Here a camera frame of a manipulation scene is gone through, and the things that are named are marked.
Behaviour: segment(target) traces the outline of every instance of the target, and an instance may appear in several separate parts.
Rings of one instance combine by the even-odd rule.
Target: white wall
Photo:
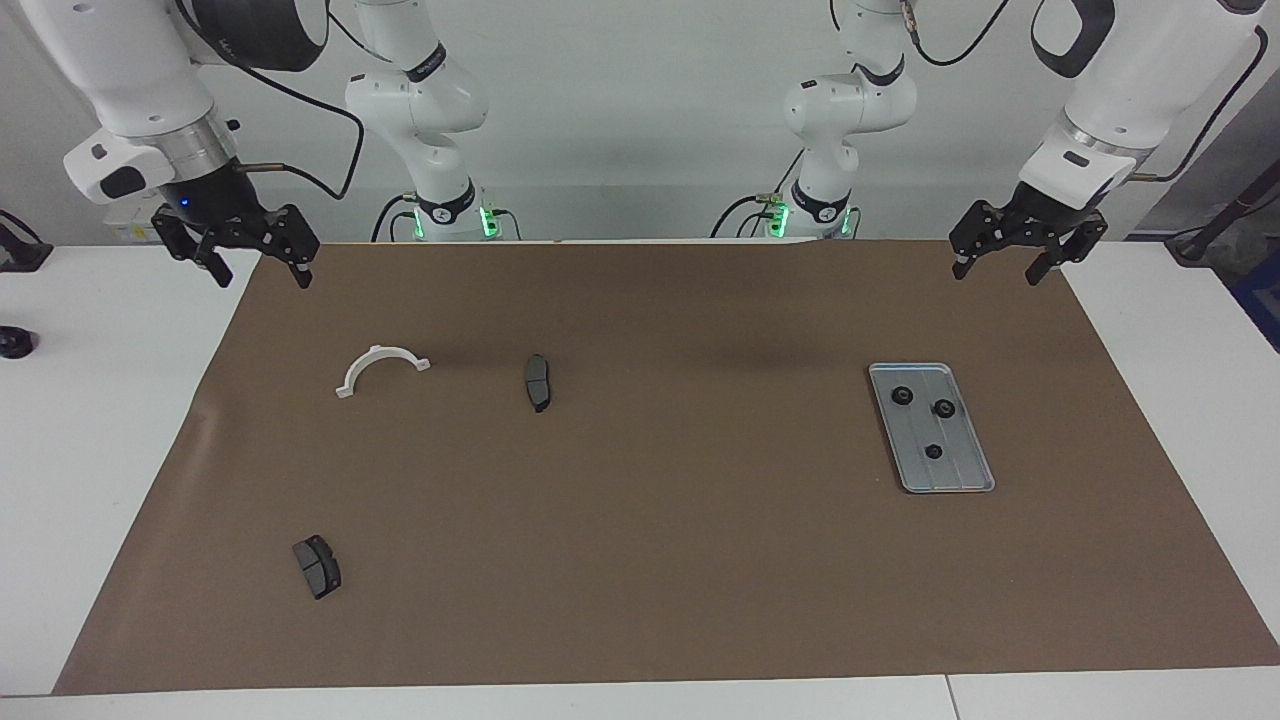
[[[13,13],[17,1],[3,3]],[[919,17],[927,46],[950,56],[995,5],[925,4]],[[1280,37],[1280,10],[1271,5],[1266,24]],[[864,237],[945,237],[974,199],[1007,200],[1070,88],[1032,53],[1034,6],[1012,3],[986,45],[954,68],[909,56],[920,87],[915,119],[858,141],[864,169],[855,202],[867,210]],[[797,141],[782,124],[790,83],[847,69],[820,0],[431,0],[430,8],[451,56],[493,97],[489,122],[460,137],[472,174],[518,213],[531,238],[705,236],[730,201],[771,190],[795,154]],[[355,27],[347,3],[334,10]],[[1243,50],[1238,65],[1252,53]],[[55,242],[101,241],[102,210],[78,200],[60,168],[65,150],[91,131],[83,110],[20,24],[0,28],[0,205]],[[315,67],[283,79],[340,102],[346,78],[370,63],[335,32]],[[1277,64],[1272,53],[1240,100]],[[340,178],[352,137],[346,120],[234,69],[201,73],[224,117],[243,122],[246,161],[287,160]],[[1176,164],[1231,79],[1188,113],[1151,168]],[[256,182],[269,204],[302,206],[325,240],[364,240],[383,200],[408,188],[403,167],[375,137],[357,188],[342,204],[288,176]],[[1110,237],[1128,234],[1165,190],[1115,192],[1103,206]]]

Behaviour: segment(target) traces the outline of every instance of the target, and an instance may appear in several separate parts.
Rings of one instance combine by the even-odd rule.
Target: green light
[[[790,217],[791,208],[780,205],[777,213],[773,215],[773,222],[769,223],[769,234],[773,237],[785,237],[787,234],[787,219]]]
[[[493,237],[498,234],[498,220],[494,219],[493,213],[488,208],[480,206],[480,222],[484,224],[484,236]]]

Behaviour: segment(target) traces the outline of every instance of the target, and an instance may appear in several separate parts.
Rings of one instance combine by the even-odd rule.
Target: white curved object
[[[412,363],[413,366],[417,368],[419,373],[431,366],[430,360],[426,357],[419,357],[403,347],[383,347],[380,345],[375,345],[369,348],[369,352],[356,357],[356,361],[351,364],[351,368],[347,368],[346,382],[343,382],[343,386],[337,391],[338,397],[351,397],[352,395],[356,395],[356,378],[360,377],[360,373],[364,373],[365,368],[372,365],[374,363],[390,357],[399,357],[401,360]]]

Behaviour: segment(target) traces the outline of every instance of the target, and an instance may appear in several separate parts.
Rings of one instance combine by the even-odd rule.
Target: brown mat
[[[307,292],[264,261],[56,692],[1280,664],[1028,261],[335,246]],[[338,400],[374,343],[435,366]],[[901,491],[867,378],[900,360],[954,368],[995,493]],[[319,602],[312,533],[344,579]]]

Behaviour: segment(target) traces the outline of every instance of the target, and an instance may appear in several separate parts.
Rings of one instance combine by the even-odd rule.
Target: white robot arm
[[[462,151],[445,137],[484,123],[489,100],[479,82],[447,56],[421,1],[356,0],[356,10],[370,50],[389,63],[351,78],[347,108],[408,167],[424,238],[492,237],[497,225],[486,217]]]
[[[102,123],[67,155],[67,172],[100,204],[159,190],[166,205],[152,223],[165,246],[223,287],[232,275],[214,252],[219,246],[276,258],[306,287],[319,241],[297,208],[268,211],[259,204],[192,64],[216,54],[183,18],[237,63],[301,70],[324,47],[325,3],[177,1],[186,3],[180,12],[173,0],[22,0],[41,42]]]
[[[840,27],[852,72],[801,82],[787,95],[787,126],[805,146],[799,179],[785,196],[787,236],[836,233],[858,172],[849,137],[896,128],[915,113],[899,0],[852,0]]]
[[[1231,64],[1265,0],[1042,0],[1036,54],[1075,86],[1004,208],[975,202],[951,232],[954,273],[1010,245],[1043,247],[1032,284],[1083,260],[1106,232],[1097,211]],[[1260,38],[1265,35],[1258,31]]]

